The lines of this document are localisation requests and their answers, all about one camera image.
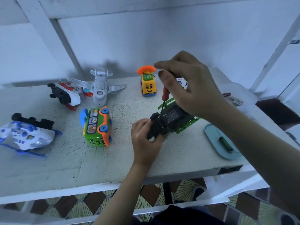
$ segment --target green battery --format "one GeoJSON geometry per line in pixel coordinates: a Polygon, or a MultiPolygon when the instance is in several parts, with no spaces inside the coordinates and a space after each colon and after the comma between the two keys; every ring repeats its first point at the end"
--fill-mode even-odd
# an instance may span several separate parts
{"type": "Polygon", "coordinates": [[[224,137],[219,137],[219,141],[221,142],[221,144],[223,145],[223,147],[229,152],[229,153],[233,153],[234,150],[233,148],[230,146],[230,144],[228,144],[228,142],[225,140],[224,137]]]}

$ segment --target white toy airplane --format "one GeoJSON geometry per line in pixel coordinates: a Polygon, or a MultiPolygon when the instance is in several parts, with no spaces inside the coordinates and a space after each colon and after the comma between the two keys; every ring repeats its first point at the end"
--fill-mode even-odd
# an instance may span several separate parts
{"type": "Polygon", "coordinates": [[[90,70],[90,73],[95,76],[94,82],[86,82],[82,80],[77,80],[72,78],[72,81],[83,88],[84,93],[93,93],[93,101],[99,106],[103,107],[106,103],[106,98],[108,93],[116,94],[118,90],[126,88],[124,85],[109,85],[107,83],[107,77],[112,76],[112,73],[100,72],[95,70],[90,70]]]}

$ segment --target table surface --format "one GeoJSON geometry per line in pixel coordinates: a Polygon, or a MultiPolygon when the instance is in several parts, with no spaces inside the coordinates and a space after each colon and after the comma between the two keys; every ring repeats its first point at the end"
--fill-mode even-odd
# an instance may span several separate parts
{"type": "MultiPolygon", "coordinates": [[[[218,86],[231,82],[218,69],[212,69],[212,75],[218,86]]],[[[150,117],[162,104],[163,85],[158,77],[155,81],[157,95],[143,97],[140,76],[109,80],[112,84],[127,84],[127,88],[116,95],[108,95],[107,106],[113,121],[109,147],[88,145],[82,135],[79,113],[84,108],[95,108],[92,98],[87,97],[74,112],[61,105],[58,99],[50,98],[51,90],[46,85],[1,90],[0,125],[8,123],[12,114],[18,112],[26,118],[55,121],[53,128],[62,131],[63,136],[56,137],[51,145],[40,149],[47,158],[18,155],[0,146],[0,204],[47,198],[43,195],[32,197],[32,193],[65,196],[113,189],[114,183],[119,184],[124,179],[133,161],[132,123],[150,117]]],[[[298,147],[257,106],[251,107],[248,114],[275,135],[298,147]]],[[[221,167],[249,164],[244,158],[228,161],[219,157],[204,134],[207,124],[201,119],[179,135],[171,134],[165,140],[146,183],[205,177],[217,174],[221,167]]]]}

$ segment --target clothing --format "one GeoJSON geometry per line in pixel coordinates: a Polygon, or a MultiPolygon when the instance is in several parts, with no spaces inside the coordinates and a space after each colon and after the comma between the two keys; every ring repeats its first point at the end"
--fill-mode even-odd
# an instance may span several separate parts
{"type": "Polygon", "coordinates": [[[134,223],[136,225],[225,225],[225,223],[218,218],[212,216],[202,209],[195,208],[179,208],[170,205],[161,214],[154,217],[151,222],[134,223]]]}

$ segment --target patterned floor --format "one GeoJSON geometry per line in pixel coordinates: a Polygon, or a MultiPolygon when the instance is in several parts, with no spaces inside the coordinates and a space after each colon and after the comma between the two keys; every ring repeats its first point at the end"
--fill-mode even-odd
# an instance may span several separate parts
{"type": "MultiPolygon", "coordinates": [[[[172,201],[192,201],[206,189],[203,178],[170,182],[172,201]]],[[[31,212],[61,218],[78,218],[100,214],[116,190],[36,200],[31,212]]],[[[21,210],[23,202],[2,205],[21,210]]],[[[136,208],[165,205],[163,184],[145,185],[136,208]]],[[[270,188],[243,192],[230,197],[227,204],[206,206],[214,216],[229,225],[300,225],[283,202],[270,188]]],[[[155,215],[135,216],[140,221],[151,221],[155,215]]]]}

